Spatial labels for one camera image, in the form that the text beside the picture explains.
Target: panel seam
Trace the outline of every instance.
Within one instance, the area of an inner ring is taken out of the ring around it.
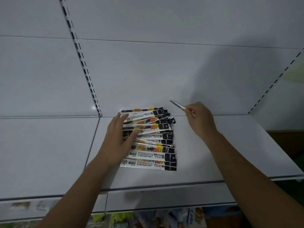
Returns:
[[[84,51],[82,50],[82,47],[80,45],[81,41],[77,38],[77,34],[76,34],[76,31],[75,31],[75,28],[74,28],[74,24],[73,24],[73,21],[72,21],[71,16],[70,16],[70,11],[67,7],[67,4],[66,4],[65,0],[59,0],[59,3],[60,3],[60,6],[62,8],[62,12],[63,12],[64,18],[66,20],[67,27],[70,31],[70,34],[71,34],[71,37],[72,37],[72,40],[73,40],[73,43],[74,43],[74,46],[75,46],[75,49],[76,49],[77,56],[79,58],[81,66],[82,66],[83,73],[84,73],[85,78],[87,80],[87,84],[89,86],[91,96],[93,97],[93,101],[94,101],[96,110],[98,112],[98,115],[100,117],[102,117],[101,110],[100,110],[100,107],[99,107],[99,103],[98,103],[98,100],[97,100],[97,95],[96,95],[96,92],[95,92],[94,87],[93,87],[92,78],[89,75],[89,64],[87,64],[86,61],[85,61]]]
[[[294,61],[297,59],[297,57],[299,57],[299,55],[302,53],[299,52],[298,55],[294,58],[294,60],[291,61],[291,63],[284,69],[284,71],[280,74],[280,76],[275,80],[275,82],[268,88],[268,90],[266,90],[266,92],[260,97],[260,99],[257,101],[257,103],[251,108],[251,110],[247,113],[250,114],[252,112],[252,110],[258,105],[258,103],[262,100],[262,98],[265,96],[265,94],[267,94],[269,92],[269,90],[274,86],[274,84],[277,83],[277,81],[280,79],[280,77],[287,71],[287,69],[289,68],[289,66],[294,63]]]

